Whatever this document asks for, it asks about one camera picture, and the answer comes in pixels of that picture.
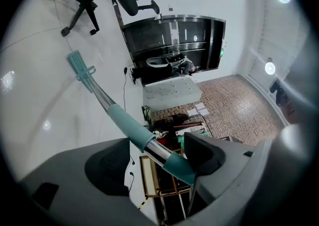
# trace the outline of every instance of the black cable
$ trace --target black cable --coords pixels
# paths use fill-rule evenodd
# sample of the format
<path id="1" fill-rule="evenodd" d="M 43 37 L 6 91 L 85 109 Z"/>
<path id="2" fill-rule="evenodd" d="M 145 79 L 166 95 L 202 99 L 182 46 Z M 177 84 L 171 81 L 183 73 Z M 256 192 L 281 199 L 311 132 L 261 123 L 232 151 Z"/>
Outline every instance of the black cable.
<path id="1" fill-rule="evenodd" d="M 130 172 L 130 175 L 133 176 L 133 181 L 132 181 L 132 183 L 131 183 L 131 187 L 130 187 L 129 193 L 130 193 L 130 191 L 131 191 L 131 188 L 132 188 L 132 185 L 133 185 L 133 182 L 134 182 L 134 174 L 133 174 L 132 172 Z"/>
<path id="2" fill-rule="evenodd" d="M 131 159 L 133 160 L 133 158 L 132 158 L 132 156 L 130 155 L 130 157 L 131 157 Z M 135 165 L 135 161 L 133 160 L 133 163 L 132 163 L 132 165 Z"/>
<path id="3" fill-rule="evenodd" d="M 204 119 L 204 121 L 205 121 L 205 123 L 206 123 L 206 126 L 207 126 L 208 129 L 209 129 L 209 132 L 210 132 L 211 137 L 214 137 L 213 134 L 212 134 L 212 132 L 211 132 L 211 130 L 210 130 L 209 125 L 207 124 L 207 122 L 206 122 L 206 120 L 205 120 L 205 117 L 204 117 L 203 115 L 201 115 L 201 114 L 199 114 L 199 116 L 203 117 L 203 119 Z"/>
<path id="4" fill-rule="evenodd" d="M 126 85 L 126 74 L 125 74 L 125 83 L 124 83 L 124 86 L 123 86 L 124 111 L 126 111 L 126 103 L 125 103 L 125 85 Z"/>

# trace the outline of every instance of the white tile floor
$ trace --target white tile floor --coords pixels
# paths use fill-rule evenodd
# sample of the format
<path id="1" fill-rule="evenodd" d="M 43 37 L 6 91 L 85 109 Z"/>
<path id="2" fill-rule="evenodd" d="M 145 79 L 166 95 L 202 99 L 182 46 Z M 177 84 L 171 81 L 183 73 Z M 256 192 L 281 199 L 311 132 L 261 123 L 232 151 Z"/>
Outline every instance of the white tile floor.
<path id="1" fill-rule="evenodd" d="M 120 31 L 111 0 L 95 0 L 100 31 L 84 12 L 66 37 L 79 3 L 74 0 L 25 0 L 0 47 L 2 147 L 17 180 L 56 153 L 124 137 L 86 87 L 76 80 L 66 56 L 79 50 L 93 77 L 122 107 L 124 67 L 132 61 Z M 126 84 L 126 109 L 144 123 L 142 86 Z M 132 202 L 144 200 L 138 149 L 132 147 L 135 174 Z M 130 186 L 132 178 L 126 177 Z M 153 203 L 143 208 L 154 222 Z"/>

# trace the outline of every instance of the brown patterned rug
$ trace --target brown patterned rug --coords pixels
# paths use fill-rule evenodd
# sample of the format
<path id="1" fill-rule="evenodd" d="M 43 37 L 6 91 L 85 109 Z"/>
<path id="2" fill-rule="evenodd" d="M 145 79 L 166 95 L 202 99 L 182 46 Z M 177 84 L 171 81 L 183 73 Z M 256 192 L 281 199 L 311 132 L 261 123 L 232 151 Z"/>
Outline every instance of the brown patterned rug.
<path id="1" fill-rule="evenodd" d="M 205 116 L 214 137 L 233 136 L 243 143 L 257 145 L 273 139 L 283 124 L 268 101 L 242 76 L 231 75 L 197 84 L 199 102 L 154 112 L 154 121 L 177 113 L 187 114 L 202 102 L 210 114 Z"/>

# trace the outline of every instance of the stainless steel frame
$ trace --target stainless steel frame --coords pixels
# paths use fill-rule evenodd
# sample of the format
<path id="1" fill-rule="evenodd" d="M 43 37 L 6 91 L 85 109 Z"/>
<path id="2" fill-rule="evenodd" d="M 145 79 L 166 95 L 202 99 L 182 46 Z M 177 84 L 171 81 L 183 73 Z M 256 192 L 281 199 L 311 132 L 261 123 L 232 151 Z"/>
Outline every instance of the stainless steel frame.
<path id="1" fill-rule="evenodd" d="M 145 52 L 150 52 L 150 51 L 153 51 L 153 50 L 163 49 L 163 48 L 172 48 L 174 50 L 180 50 L 181 47 L 186 47 L 186 50 L 199 49 L 200 45 L 202 45 L 202 44 L 206 44 L 206 41 L 188 42 L 188 43 L 182 43 L 182 44 L 161 46 L 161 47 L 157 47 L 157 48 L 151 48 L 151 49 L 143 50 L 143 51 L 134 53 L 132 55 L 136 56 L 136 55 L 139 55 L 139 54 L 143 54 Z"/>
<path id="2" fill-rule="evenodd" d="M 139 24 L 146 24 L 148 22 L 157 22 L 157 23 L 167 23 L 167 22 L 202 22 L 202 21 L 207 21 L 210 20 L 211 21 L 211 30 L 210 30 L 210 40 L 209 40 L 209 47 L 208 48 L 202 48 L 201 45 L 203 46 L 204 44 L 207 44 L 207 42 L 189 42 L 189 43 L 182 43 L 182 44 L 175 44 L 175 45 L 167 45 L 167 46 L 162 46 L 162 47 L 158 47 L 158 48 L 153 48 L 153 49 L 149 49 L 149 50 L 144 50 L 144 51 L 140 51 L 137 53 L 131 53 L 130 55 L 132 58 L 134 58 L 135 56 L 139 56 L 142 55 L 145 52 L 150 52 L 150 51 L 155 51 L 158 49 L 163 49 L 163 48 L 172 48 L 176 51 L 179 50 L 179 48 L 182 48 L 183 46 L 189 46 L 190 49 L 187 50 L 183 50 L 183 52 L 190 52 L 190 51 L 196 51 L 196 50 L 206 50 L 208 49 L 208 61 L 207 61 L 207 65 L 206 68 L 209 67 L 210 64 L 210 56 L 213 52 L 213 36 L 214 36 L 214 21 L 220 21 L 223 23 L 226 23 L 225 20 L 220 19 L 220 18 L 215 18 L 215 17 L 208 17 L 208 16 L 202 16 L 202 15 L 187 15 L 187 14 L 182 14 L 182 15 L 161 15 L 160 19 L 156 19 L 154 17 L 150 17 L 150 18 L 146 18 L 146 19 L 142 19 L 139 21 L 135 21 L 135 22 L 131 22 L 129 24 L 123 25 L 121 26 L 121 30 L 122 32 L 124 31 L 124 29 L 129 28 L 133 25 L 139 25 Z M 224 25 L 223 28 L 223 34 L 222 34 L 222 40 L 225 39 L 225 29 L 226 29 L 226 25 Z M 163 54 L 163 55 L 158 55 L 157 57 L 167 57 L 170 55 L 173 55 L 174 53 L 167 53 L 167 54 Z M 209 70 L 215 70 L 218 69 L 217 68 L 211 68 L 211 69 L 203 69 L 197 72 L 204 72 L 204 71 L 209 71 Z M 168 77 L 165 79 L 161 79 L 161 80 L 167 80 L 167 79 L 171 79 L 171 78 L 175 78 L 175 76 L 172 77 Z"/>
<path id="3" fill-rule="evenodd" d="M 136 25 L 136 24 L 145 24 L 147 22 L 151 22 L 151 21 L 157 21 L 158 23 L 167 23 L 167 22 L 183 22 L 183 21 L 189 21 L 189 22 L 202 22 L 205 20 L 217 20 L 217 21 L 221 21 L 226 23 L 225 20 L 223 19 L 219 19 L 219 18 L 215 18 L 215 17 L 208 17 L 208 16 L 201 16 L 201 15 L 165 15 L 165 16 L 161 16 L 161 19 L 156 19 L 154 17 L 150 17 L 150 18 L 146 18 L 146 19 L 142 19 L 139 21 L 135 21 L 135 22 L 131 22 L 128 24 L 125 24 L 123 26 L 121 26 L 121 29 L 125 29 L 128 28 L 132 25 Z"/>

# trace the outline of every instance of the papers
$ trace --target papers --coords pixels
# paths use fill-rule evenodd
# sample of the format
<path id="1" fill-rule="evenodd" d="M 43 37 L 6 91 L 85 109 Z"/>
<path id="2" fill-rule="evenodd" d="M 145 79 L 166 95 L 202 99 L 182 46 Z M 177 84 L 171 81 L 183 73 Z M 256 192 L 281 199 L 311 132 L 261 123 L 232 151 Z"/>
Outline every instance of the papers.
<path id="1" fill-rule="evenodd" d="M 202 110 L 199 110 L 198 111 L 201 115 L 205 116 L 207 114 L 209 114 L 209 111 L 205 108 L 205 109 L 202 109 Z"/>
<path id="2" fill-rule="evenodd" d="M 201 110 L 201 109 L 204 109 L 205 108 L 205 105 L 203 103 L 200 103 L 200 104 L 195 104 L 196 108 L 198 110 Z"/>
<path id="3" fill-rule="evenodd" d="M 191 109 L 191 110 L 188 110 L 187 113 L 188 113 L 189 116 L 194 116 L 194 115 L 198 114 L 198 112 L 196 111 L 195 108 Z"/>

